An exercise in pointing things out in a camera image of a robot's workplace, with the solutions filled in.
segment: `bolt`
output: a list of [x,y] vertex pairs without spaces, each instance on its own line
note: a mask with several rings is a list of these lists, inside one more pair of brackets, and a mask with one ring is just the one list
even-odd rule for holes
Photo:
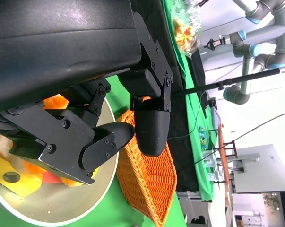
[[62,122],[62,127],[64,128],[64,129],[67,129],[67,128],[69,128],[70,127],[70,121],[69,120],[64,120],[63,122]]
[[167,87],[170,87],[170,85],[171,85],[171,79],[169,77],[166,78],[166,85],[167,85]]
[[49,146],[47,147],[47,149],[48,149],[48,152],[51,152],[51,151],[53,150],[53,146],[52,146],[52,145],[49,145]]
[[106,86],[105,90],[106,90],[106,92],[109,93],[111,91],[111,87],[110,86]]
[[101,87],[101,88],[99,89],[99,94],[100,94],[101,96],[104,96],[104,95],[105,95],[105,90],[104,90],[103,87]]
[[50,144],[47,146],[47,150],[49,154],[53,154],[56,151],[56,146],[54,144]]

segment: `wicker basket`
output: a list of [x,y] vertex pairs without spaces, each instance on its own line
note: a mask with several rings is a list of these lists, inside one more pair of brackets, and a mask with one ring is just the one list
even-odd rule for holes
[[[134,112],[119,119],[135,126]],[[177,175],[168,145],[159,157],[143,155],[136,137],[120,151],[117,178],[126,200],[149,217],[157,227],[164,226],[176,191]]]

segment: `cable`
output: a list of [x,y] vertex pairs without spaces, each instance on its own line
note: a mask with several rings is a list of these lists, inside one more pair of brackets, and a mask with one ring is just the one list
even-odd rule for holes
[[[248,133],[250,133],[250,132],[256,130],[257,128],[259,128],[259,127],[261,127],[261,126],[263,126],[263,125],[265,125],[265,124],[267,124],[267,123],[273,121],[274,119],[277,119],[277,118],[282,117],[282,116],[284,116],[284,115],[285,115],[285,113],[283,113],[283,114],[281,114],[281,115],[279,115],[279,116],[277,116],[277,117],[274,117],[274,118],[272,118],[272,119],[270,119],[270,120],[268,120],[268,121],[266,121],[266,122],[264,122],[264,123],[258,125],[257,127],[253,128],[252,130],[249,130],[247,133],[245,133],[245,134],[239,136],[239,137],[236,138],[234,141],[236,141],[236,140],[242,138],[243,136],[245,136],[245,135],[247,135]],[[215,149],[212,153],[210,153],[209,155],[207,155],[207,156],[205,156],[204,158],[200,159],[199,161],[195,162],[194,164],[197,164],[197,163],[203,161],[203,160],[206,159],[207,157],[211,156],[212,154],[216,153],[217,151],[221,150],[222,148],[225,148],[227,145],[229,145],[229,144],[231,144],[231,143],[232,143],[232,142],[226,143],[223,147]]]
[[227,76],[228,74],[230,74],[231,72],[233,72],[236,68],[238,68],[239,66],[243,65],[243,63],[240,63],[239,65],[237,65],[235,68],[233,68],[232,70],[230,70],[228,73],[224,74],[223,76],[219,77],[218,79],[216,79],[216,81],[214,83],[216,83],[219,79],[221,79],[222,77]]
[[228,166],[228,169],[234,170],[234,171],[240,171],[240,169],[238,169],[238,168],[233,168],[233,167],[230,167],[230,166]]
[[[231,71],[229,71],[228,73],[224,74],[223,76],[219,77],[214,83],[216,83],[219,79],[221,79],[222,77],[225,77],[227,76],[228,74],[230,74],[231,72],[233,72],[236,68],[238,68],[240,65],[242,65],[243,63],[240,63],[239,65],[237,65],[235,68],[233,68]],[[200,106],[198,108],[198,111],[197,111],[197,115],[195,116],[195,125],[194,125],[194,128],[186,135],[184,136],[175,136],[175,137],[170,137],[168,138],[167,140],[171,140],[171,139],[177,139],[177,138],[183,138],[183,137],[187,137],[189,136],[192,132],[194,132],[195,128],[196,128],[196,125],[197,125],[197,118],[198,118],[198,114],[199,114],[199,111],[200,111],[200,108],[201,108],[201,99],[202,99],[202,96],[204,95],[204,93],[206,93],[206,91],[204,91],[201,95],[200,95]]]
[[198,114],[199,114],[199,111],[200,111],[200,108],[201,108],[201,98],[202,96],[206,93],[206,91],[204,91],[201,95],[200,95],[200,106],[199,106],[199,109],[197,111],[197,115],[195,116],[195,124],[194,124],[194,128],[192,129],[192,131],[190,131],[188,134],[184,135],[184,136],[176,136],[176,137],[170,137],[168,138],[167,140],[171,140],[171,139],[176,139],[176,138],[182,138],[182,137],[186,137],[188,135],[190,135],[196,128],[196,125],[197,125],[197,118],[198,118]]

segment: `green tablecloth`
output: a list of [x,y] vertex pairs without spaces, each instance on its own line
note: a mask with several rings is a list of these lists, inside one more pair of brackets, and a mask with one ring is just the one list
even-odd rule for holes
[[[112,86],[107,99],[113,109],[114,115],[118,118],[128,109],[130,104],[130,95],[120,84],[116,76],[108,78]],[[34,227],[19,220],[13,215],[0,209],[0,227]],[[151,220],[139,211],[134,210],[126,202],[117,178],[113,183],[100,204],[83,219],[67,225],[67,227],[153,227]],[[166,227],[185,227],[184,217],[178,198],[174,196],[172,206],[165,224]]]
[[[172,29],[172,15],[171,15],[171,4],[170,0],[163,0],[164,11],[166,15],[166,19],[168,21],[169,32],[171,35],[171,40],[174,46],[174,50],[176,53],[177,61],[181,68],[182,77],[185,80],[186,87],[185,89],[193,88],[194,83],[190,74],[190,69],[188,66],[188,62],[186,60],[186,56],[179,52],[177,48],[177,44],[174,39],[173,29]],[[191,132],[195,126],[195,118],[197,116],[198,109],[200,108],[200,101],[197,97],[197,94],[186,95],[186,107],[187,107],[187,117],[189,124],[189,131]],[[192,151],[194,155],[194,160],[199,161],[202,159],[202,150],[200,145],[200,136],[199,136],[199,126],[205,128],[206,131],[213,129],[212,124],[212,115],[209,106],[206,109],[207,118],[205,118],[203,111],[200,110],[197,116],[197,125],[194,130],[190,134],[190,141],[192,146]],[[215,132],[208,132],[207,139],[211,138],[213,144],[216,144],[216,134]],[[204,165],[204,162],[199,162],[195,165],[196,174],[198,178],[199,191],[202,200],[212,200],[214,198],[214,184],[208,180],[207,173],[210,171]]]

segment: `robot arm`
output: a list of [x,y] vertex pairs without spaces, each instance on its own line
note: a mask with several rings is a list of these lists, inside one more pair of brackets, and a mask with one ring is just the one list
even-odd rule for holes
[[[131,95],[135,129],[96,127],[111,90],[105,78],[115,74]],[[172,82],[159,43],[127,0],[0,0],[0,134],[25,160],[91,184],[134,133],[144,154],[160,155]],[[58,93],[68,108],[44,110],[42,100]]]

